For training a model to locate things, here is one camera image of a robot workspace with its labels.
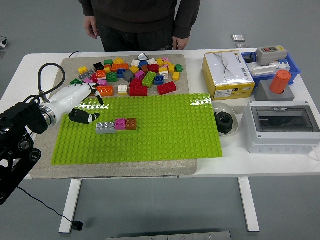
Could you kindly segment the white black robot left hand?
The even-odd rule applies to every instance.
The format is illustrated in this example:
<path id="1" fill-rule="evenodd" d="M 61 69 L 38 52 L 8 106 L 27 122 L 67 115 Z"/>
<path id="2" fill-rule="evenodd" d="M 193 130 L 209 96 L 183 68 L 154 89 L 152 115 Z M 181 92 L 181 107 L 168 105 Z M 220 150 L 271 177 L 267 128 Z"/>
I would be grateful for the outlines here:
<path id="1" fill-rule="evenodd" d="M 41 106 L 46 106 L 53 112 L 52 124 L 55 125 L 62 119 L 63 115 L 70 114 L 75 107 L 91 94 L 97 97 L 100 105 L 104 105 L 96 86 L 95 83 L 83 83 L 64 87 L 50 98 L 49 103 L 43 103 Z"/>

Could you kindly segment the person's right hand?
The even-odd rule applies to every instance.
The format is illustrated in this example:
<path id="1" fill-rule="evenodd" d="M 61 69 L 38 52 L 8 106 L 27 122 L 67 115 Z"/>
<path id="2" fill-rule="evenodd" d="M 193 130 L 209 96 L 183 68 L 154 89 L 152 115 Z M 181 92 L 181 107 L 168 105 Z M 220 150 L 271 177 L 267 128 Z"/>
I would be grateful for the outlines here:
<path id="1" fill-rule="evenodd" d="M 85 16 L 84 17 L 84 29 L 86 34 L 91 37 L 92 39 L 98 39 L 99 32 L 98 32 L 98 25 L 96 18 L 94 16 Z"/>

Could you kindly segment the person's left hand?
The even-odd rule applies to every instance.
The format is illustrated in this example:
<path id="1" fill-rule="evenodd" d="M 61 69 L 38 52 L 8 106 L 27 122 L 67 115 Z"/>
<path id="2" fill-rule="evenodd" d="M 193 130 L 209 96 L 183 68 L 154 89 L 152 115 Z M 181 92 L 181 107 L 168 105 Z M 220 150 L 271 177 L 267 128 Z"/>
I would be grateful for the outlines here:
<path id="1" fill-rule="evenodd" d="M 182 51 L 187 47 L 189 41 L 190 41 L 190 37 L 178 38 L 178 37 L 173 36 L 172 37 L 172 49 L 174 51 L 177 51 L 177 50 Z"/>

